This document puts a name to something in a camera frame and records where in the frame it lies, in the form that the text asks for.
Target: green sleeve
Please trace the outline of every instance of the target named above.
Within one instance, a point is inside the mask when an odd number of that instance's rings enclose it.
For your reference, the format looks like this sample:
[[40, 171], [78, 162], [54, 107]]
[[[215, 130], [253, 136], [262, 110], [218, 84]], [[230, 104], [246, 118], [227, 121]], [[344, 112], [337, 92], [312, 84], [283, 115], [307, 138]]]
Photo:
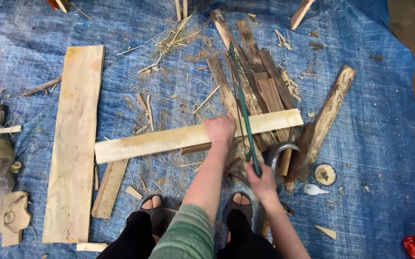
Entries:
[[150, 259], [212, 259], [214, 227], [199, 206], [182, 204]]

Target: small round lid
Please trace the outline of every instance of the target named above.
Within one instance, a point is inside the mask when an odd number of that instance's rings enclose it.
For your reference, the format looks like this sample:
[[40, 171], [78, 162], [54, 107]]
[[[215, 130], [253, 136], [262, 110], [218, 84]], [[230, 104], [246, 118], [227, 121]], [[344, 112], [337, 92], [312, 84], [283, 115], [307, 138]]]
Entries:
[[333, 185], [337, 179], [336, 170], [327, 163], [321, 163], [314, 169], [314, 177], [316, 181], [325, 186]]

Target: foot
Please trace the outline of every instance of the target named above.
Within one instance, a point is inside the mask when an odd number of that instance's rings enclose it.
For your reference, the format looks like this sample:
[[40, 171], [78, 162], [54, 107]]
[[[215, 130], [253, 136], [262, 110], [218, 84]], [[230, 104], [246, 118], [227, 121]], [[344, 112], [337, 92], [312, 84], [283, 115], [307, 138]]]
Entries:
[[[244, 195], [241, 195], [241, 193], [236, 193], [233, 196], [233, 202], [238, 203], [238, 204], [243, 204], [243, 205], [251, 204], [251, 201]], [[231, 238], [231, 234], [230, 234], [230, 231], [228, 231], [228, 242], [230, 242], [230, 238]]]
[[[142, 204], [142, 209], [153, 209], [161, 205], [161, 199], [159, 196], [153, 196], [151, 200], [146, 201], [144, 204]], [[154, 242], [158, 243], [160, 240], [160, 237], [157, 235], [153, 235]]]

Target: black pants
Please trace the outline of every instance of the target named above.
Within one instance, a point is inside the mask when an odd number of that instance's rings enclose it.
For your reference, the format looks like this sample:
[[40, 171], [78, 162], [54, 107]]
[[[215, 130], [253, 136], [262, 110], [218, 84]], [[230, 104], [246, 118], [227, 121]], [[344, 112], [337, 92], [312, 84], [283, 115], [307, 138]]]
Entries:
[[[254, 234], [246, 216], [232, 210], [227, 217], [230, 242], [219, 250], [217, 258], [281, 258], [278, 251], [260, 235]], [[151, 234], [150, 215], [133, 212], [126, 220], [126, 227], [118, 239], [101, 252], [97, 259], [148, 258], [155, 246]]]

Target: black sandal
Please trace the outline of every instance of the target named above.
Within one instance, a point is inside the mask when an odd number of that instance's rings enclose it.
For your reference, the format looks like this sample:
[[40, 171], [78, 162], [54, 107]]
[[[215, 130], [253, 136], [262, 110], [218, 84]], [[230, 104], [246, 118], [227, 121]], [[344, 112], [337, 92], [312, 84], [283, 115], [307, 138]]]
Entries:
[[[158, 207], [154, 207], [152, 209], [143, 209], [142, 205], [146, 203], [148, 200], [151, 200], [154, 196], [158, 196], [161, 200], [161, 204]], [[150, 195], [143, 200], [140, 205], [139, 211], [146, 212], [150, 215], [151, 219], [151, 233], [153, 235], [157, 235], [161, 237], [164, 232], [166, 232], [167, 227], [169, 226], [166, 219], [166, 213], [164, 212], [164, 205], [163, 205], [163, 196], [160, 194]]]
[[[250, 203], [245, 205], [245, 204], [238, 204], [238, 203], [234, 202], [233, 197], [235, 196], [235, 194], [241, 194], [241, 196], [245, 196], [246, 198], [248, 198]], [[244, 215], [246, 215], [249, 226], [251, 226], [251, 228], [252, 228], [253, 210], [252, 210], [252, 201], [251, 201], [251, 198], [249, 197], [249, 195], [245, 194], [244, 192], [235, 192], [230, 197], [230, 200], [227, 203], [227, 215], [230, 213], [231, 210], [234, 210], [234, 209], [241, 210], [241, 212], [244, 213]]]

